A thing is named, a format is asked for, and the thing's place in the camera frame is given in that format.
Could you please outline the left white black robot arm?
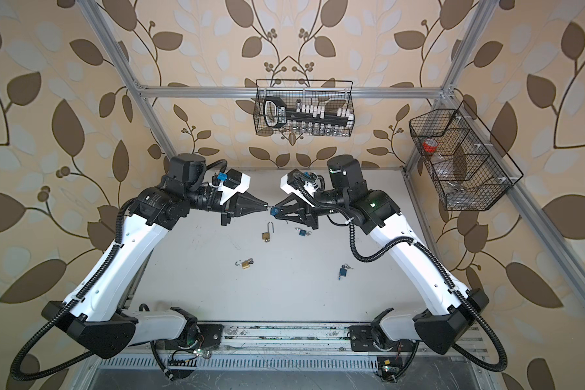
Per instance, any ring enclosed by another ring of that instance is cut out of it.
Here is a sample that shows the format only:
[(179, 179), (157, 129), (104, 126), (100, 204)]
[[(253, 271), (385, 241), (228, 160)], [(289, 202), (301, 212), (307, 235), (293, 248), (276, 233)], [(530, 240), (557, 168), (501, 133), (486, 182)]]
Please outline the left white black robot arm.
[[(219, 213), (222, 225), (233, 218), (267, 211), (267, 203), (251, 195), (249, 187), (250, 177), (227, 169), (224, 159), (207, 163), (198, 154), (172, 158), (158, 185), (146, 188), (121, 206), (114, 240), (79, 287), (64, 301), (46, 305), (43, 315), (48, 321), (16, 354), (10, 377), (39, 380), (92, 356), (109, 359), (129, 346), (179, 338), (193, 321), (188, 312), (175, 307), (124, 314), (120, 309), (122, 297), (157, 244), (190, 211)], [(52, 328), (68, 334), (85, 348), (85, 353), (46, 370), (24, 372), (24, 359)]]

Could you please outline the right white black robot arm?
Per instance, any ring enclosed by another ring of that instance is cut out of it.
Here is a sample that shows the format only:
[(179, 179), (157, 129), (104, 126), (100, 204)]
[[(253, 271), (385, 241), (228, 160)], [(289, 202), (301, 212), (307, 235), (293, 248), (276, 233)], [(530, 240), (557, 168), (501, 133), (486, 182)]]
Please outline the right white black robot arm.
[[(505, 348), (482, 317), (489, 299), (482, 289), (468, 288), (424, 245), (406, 216), (383, 190), (370, 189), (359, 161), (343, 154), (328, 160), (331, 188), (322, 175), (297, 169), (280, 180), (287, 193), (271, 213), (276, 219), (316, 229), (322, 216), (342, 215), (349, 230), (349, 248), (360, 263), (390, 256), (423, 298), (426, 308), (416, 315), (396, 315), (388, 308), (370, 326), (375, 349), (390, 351), (402, 340), (413, 343), (416, 353), (425, 344), (437, 354), (454, 349), (476, 366), (491, 372), (508, 367)], [(477, 324), (492, 341), (497, 362), (485, 362), (458, 344)]]

